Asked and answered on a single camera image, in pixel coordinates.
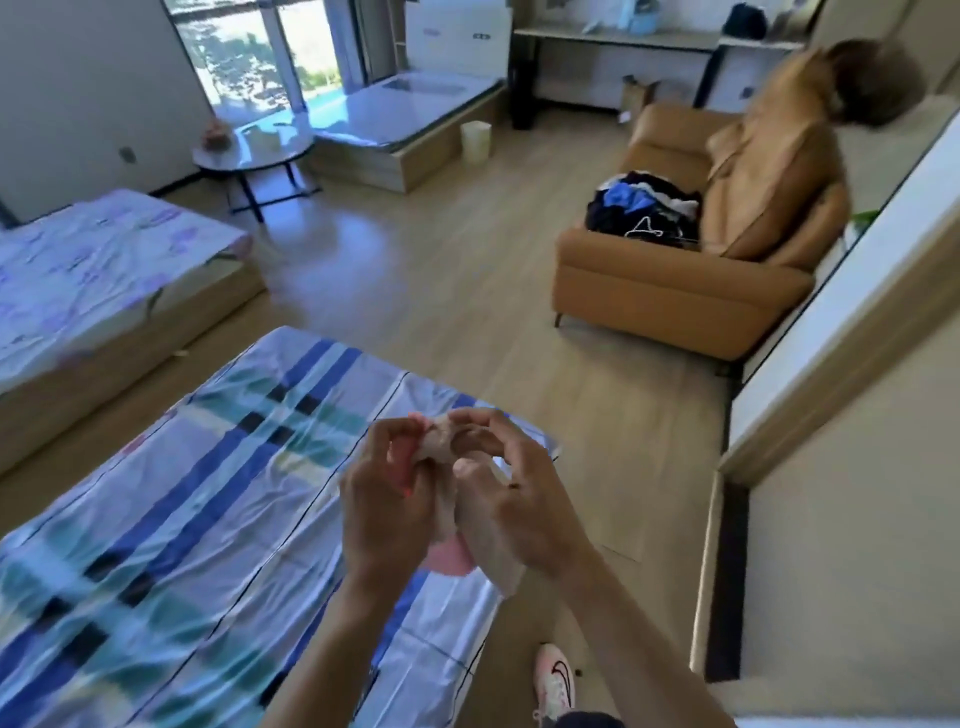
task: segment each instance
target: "sneaker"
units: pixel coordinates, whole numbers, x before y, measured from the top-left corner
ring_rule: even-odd
[[[542,644],[534,663],[534,690],[538,708],[534,720],[540,726],[552,726],[574,706],[573,670],[560,648]]]

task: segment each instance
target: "glass door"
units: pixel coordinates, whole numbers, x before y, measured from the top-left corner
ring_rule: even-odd
[[[324,0],[164,2],[214,113],[233,127],[305,111],[342,94],[345,81],[363,84],[349,73],[358,66],[352,16],[331,28]],[[335,42],[337,25],[346,43]]]

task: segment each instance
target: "clothing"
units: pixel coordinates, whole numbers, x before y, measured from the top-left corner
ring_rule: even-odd
[[[628,172],[599,187],[587,205],[587,230],[637,237],[675,248],[696,247],[701,197],[649,172]]]
[[[519,586],[524,567],[511,553],[486,504],[472,489],[457,487],[453,475],[453,438],[476,425],[454,425],[446,415],[435,418],[414,453],[413,462],[437,463],[437,505],[434,543],[423,566],[450,576],[462,576],[480,567],[504,596]],[[485,452],[468,452],[465,457],[489,467],[504,487],[510,478]]]

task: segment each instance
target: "bed frame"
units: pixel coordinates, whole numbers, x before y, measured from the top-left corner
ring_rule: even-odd
[[[112,400],[263,289],[263,279],[245,264],[89,357],[0,396],[0,473]]]
[[[495,125],[506,113],[507,89],[498,86],[401,149],[388,152],[318,138],[304,162],[316,175],[406,193],[461,154],[461,124],[486,121]]]

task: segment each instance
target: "storage box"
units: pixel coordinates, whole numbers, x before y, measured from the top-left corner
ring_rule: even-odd
[[[639,118],[640,112],[653,101],[659,84],[659,81],[654,81],[651,84],[644,85],[633,75],[624,76],[623,94],[620,97],[620,115],[617,117],[617,121],[621,124],[629,124],[632,132],[633,125]]]

